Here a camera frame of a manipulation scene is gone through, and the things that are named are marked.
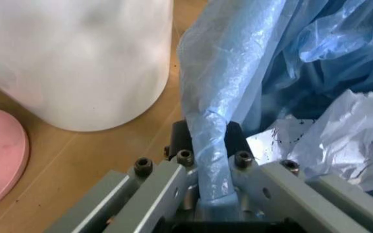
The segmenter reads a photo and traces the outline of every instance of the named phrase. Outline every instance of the wooden table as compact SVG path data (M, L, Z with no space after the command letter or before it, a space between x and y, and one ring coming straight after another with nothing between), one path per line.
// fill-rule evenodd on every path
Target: wooden table
M31 143L23 176L0 201L0 233L42 232L107 171L126 172L142 156L163 159L172 123L181 119L176 46L206 2L175 0L168 83L157 102L129 123L94 133L64 131L0 92L0 109L21 122Z

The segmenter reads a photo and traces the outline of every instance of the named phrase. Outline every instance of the blue plastic bag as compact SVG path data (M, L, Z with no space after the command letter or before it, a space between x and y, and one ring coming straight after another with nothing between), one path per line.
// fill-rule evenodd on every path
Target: blue plastic bag
M226 124L255 133L373 91L373 0L214 0L178 47L182 109L204 206L235 195Z

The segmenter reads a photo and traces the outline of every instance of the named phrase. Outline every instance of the crumpled plastic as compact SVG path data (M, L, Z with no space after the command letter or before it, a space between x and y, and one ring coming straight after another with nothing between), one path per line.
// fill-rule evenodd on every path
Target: crumpled plastic
M199 167L201 201L235 195L224 144L226 125L273 42L285 3L211 1L178 47L182 110Z
M373 93L347 90L316 121L278 119L247 138L259 165L297 162L307 179L333 173L373 190Z
M373 91L373 0L210 1L178 55L200 195L211 202L234 195L230 120L250 135L289 114L316 119L347 88Z

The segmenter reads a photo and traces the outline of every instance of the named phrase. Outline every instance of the white cylinder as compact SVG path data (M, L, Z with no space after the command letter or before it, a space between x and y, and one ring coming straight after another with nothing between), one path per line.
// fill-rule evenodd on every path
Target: white cylinder
M56 127L148 109L169 74L172 0L0 0L0 90Z

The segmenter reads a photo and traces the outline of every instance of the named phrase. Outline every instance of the black screw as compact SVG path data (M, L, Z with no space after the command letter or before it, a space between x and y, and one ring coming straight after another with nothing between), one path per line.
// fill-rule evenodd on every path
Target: black screw
M293 173L295 176L299 175L299 164L297 162L285 159L280 162L287 170Z
M153 170L152 160L148 158L140 158L134 164L135 174L140 177L148 177Z
M169 146L166 146L165 148L164 148L164 156L165 156L165 158L169 158Z
M176 154L176 162L183 166L192 166L194 165L194 156L190 150L180 150Z
M246 168L253 162L253 155L247 151L238 151L234 155L234 163L239 168Z

